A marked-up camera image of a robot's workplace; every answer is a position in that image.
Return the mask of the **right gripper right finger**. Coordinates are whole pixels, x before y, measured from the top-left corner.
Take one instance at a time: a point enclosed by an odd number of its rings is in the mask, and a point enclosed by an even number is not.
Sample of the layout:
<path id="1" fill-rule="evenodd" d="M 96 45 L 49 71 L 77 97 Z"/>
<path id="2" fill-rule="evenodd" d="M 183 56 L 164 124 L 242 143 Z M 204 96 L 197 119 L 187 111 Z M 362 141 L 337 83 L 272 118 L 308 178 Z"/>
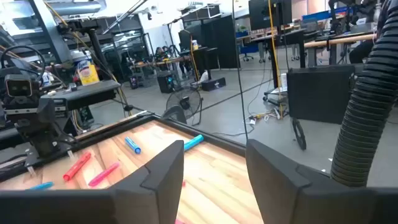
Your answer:
<path id="1" fill-rule="evenodd" d="M 255 139 L 247 170 L 265 223 L 397 223 L 396 188 L 347 187 Z"/>

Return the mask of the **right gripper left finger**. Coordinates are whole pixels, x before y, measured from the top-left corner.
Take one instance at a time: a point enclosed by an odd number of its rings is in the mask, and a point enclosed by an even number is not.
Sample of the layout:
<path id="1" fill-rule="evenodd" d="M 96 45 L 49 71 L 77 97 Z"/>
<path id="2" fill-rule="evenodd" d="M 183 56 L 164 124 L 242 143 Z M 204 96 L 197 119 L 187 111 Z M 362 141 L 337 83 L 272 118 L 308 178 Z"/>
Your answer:
<path id="1" fill-rule="evenodd" d="M 177 140 L 107 189 L 1 192 L 1 223 L 174 223 L 184 142 Z"/>

